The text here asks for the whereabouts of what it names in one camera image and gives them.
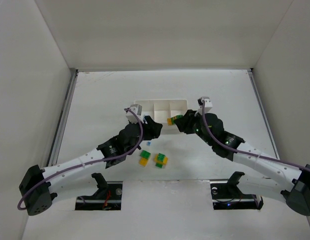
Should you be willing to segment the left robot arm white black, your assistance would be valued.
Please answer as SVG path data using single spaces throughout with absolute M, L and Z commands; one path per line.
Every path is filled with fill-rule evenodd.
M 118 135 L 98 145 L 90 152 L 67 162 L 50 167 L 31 166 L 19 184 L 21 199 L 19 211 L 36 216 L 51 207 L 54 200 L 61 199 L 61 190 L 85 175 L 95 174 L 104 163 L 108 169 L 126 160 L 142 141 L 159 138 L 163 125 L 149 115 L 143 121 L 130 122 Z

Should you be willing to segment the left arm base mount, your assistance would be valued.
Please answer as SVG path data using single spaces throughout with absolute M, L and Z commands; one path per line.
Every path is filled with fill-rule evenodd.
M 101 173 L 93 173 L 97 190 L 91 195 L 76 198 L 76 211 L 120 211 L 122 208 L 122 181 L 106 181 Z

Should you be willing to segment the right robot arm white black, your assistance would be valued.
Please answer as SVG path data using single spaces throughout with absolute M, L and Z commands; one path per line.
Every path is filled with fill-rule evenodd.
M 234 200 L 245 195 L 265 196 L 282 203 L 303 216 L 310 216 L 310 165 L 294 166 L 266 156 L 243 138 L 224 129 L 216 114 L 202 116 L 188 110 L 174 120 L 181 133 L 196 134 L 221 158 L 241 164 L 262 174 L 253 177 L 234 172 L 213 198 Z

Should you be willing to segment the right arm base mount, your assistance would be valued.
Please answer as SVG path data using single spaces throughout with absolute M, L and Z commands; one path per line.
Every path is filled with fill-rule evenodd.
M 239 180 L 245 174 L 236 171 L 229 179 L 210 181 L 210 192 L 214 210 L 261 210 L 264 201 L 261 196 L 244 194 L 238 188 Z

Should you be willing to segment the green orange lego piece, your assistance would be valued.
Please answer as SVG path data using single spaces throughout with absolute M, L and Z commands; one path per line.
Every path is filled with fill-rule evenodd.
M 168 125 L 168 126 L 173 126 L 173 125 L 175 125 L 175 121 L 176 121 L 177 119 L 182 118 L 182 117 L 183 117 L 183 115 L 179 114 L 179 115 L 175 115 L 175 116 L 173 116 L 173 117 L 167 118 L 167 125 Z

